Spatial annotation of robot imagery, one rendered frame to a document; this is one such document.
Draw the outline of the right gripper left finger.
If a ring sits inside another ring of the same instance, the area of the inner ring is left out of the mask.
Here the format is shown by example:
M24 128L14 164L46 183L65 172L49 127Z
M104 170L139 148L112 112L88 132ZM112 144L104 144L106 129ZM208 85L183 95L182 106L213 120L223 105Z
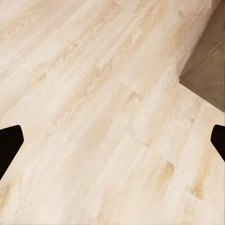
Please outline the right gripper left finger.
M24 137L20 125L0 130L0 180L23 143Z

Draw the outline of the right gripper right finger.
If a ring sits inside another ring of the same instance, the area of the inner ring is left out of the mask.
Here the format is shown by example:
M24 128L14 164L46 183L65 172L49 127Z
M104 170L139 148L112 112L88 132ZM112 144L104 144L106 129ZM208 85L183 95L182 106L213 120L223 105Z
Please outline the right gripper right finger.
M214 125L210 140L222 159L225 161L225 127Z

